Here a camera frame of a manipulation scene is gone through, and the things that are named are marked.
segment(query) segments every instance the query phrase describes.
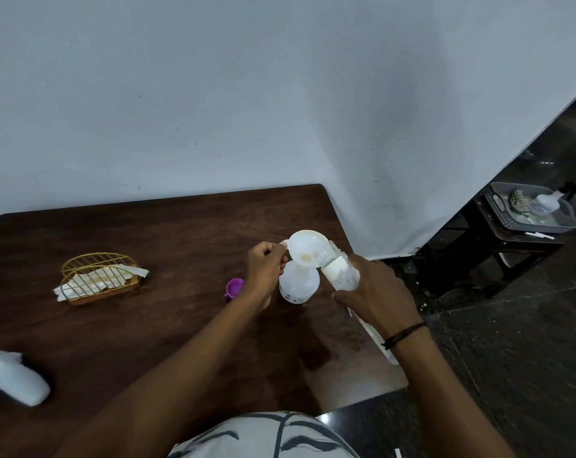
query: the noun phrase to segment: purple cap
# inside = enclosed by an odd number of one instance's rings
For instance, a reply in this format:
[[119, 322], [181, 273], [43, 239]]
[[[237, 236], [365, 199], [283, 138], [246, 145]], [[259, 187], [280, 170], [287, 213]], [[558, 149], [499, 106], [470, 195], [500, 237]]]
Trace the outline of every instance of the purple cap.
[[229, 284], [226, 285], [226, 294], [224, 295], [229, 299], [236, 298], [241, 292], [244, 284], [245, 281], [243, 281], [241, 278], [233, 278], [231, 281], [229, 281]]

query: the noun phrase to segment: white wall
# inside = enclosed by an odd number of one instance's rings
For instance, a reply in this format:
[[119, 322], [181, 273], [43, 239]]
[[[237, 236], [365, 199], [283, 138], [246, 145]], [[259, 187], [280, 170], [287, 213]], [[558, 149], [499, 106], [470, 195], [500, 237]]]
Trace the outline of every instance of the white wall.
[[0, 0], [0, 214], [323, 183], [412, 253], [576, 96], [576, 0]]

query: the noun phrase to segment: stool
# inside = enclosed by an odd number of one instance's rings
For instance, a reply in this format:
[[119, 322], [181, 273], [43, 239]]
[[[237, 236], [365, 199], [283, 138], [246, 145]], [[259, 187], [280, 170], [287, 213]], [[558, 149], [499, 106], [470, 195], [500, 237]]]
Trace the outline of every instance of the stool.
[[[558, 238], [536, 238], [521, 231], [507, 230], [482, 195], [468, 202], [460, 213], [468, 228], [447, 228], [463, 229], [459, 238], [441, 250], [433, 250], [427, 244], [418, 253], [420, 282], [436, 297], [455, 287], [466, 286], [482, 289], [485, 298], [489, 299], [564, 245]], [[502, 256], [509, 252], [528, 255], [511, 267]], [[469, 273], [490, 257], [500, 266], [502, 277], [483, 282], [471, 279]]]

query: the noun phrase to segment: wristband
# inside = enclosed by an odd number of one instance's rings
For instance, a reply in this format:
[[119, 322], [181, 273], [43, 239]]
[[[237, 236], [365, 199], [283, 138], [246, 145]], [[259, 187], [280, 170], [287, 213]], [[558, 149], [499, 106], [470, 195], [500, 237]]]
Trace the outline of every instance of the wristband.
[[384, 346], [386, 350], [390, 350], [393, 346], [398, 344], [404, 338], [408, 337], [411, 333], [413, 333], [414, 331], [416, 331], [416, 330], [418, 330], [424, 326], [428, 326], [428, 324], [425, 321], [422, 321], [421, 323], [418, 323], [418, 324], [413, 325], [413, 326], [409, 326], [408, 328], [405, 328], [402, 331], [400, 331], [398, 334], [392, 336], [391, 338], [388, 338], [382, 344], [382, 346]]

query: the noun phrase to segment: dark tile floor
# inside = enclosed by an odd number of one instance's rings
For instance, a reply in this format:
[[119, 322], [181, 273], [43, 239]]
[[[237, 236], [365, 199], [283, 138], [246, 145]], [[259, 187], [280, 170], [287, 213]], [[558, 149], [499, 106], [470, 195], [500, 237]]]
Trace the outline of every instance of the dark tile floor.
[[[427, 297], [395, 266], [468, 392], [520, 456], [576, 457], [576, 235], [491, 300]], [[427, 456], [408, 390], [325, 418], [363, 457]]]

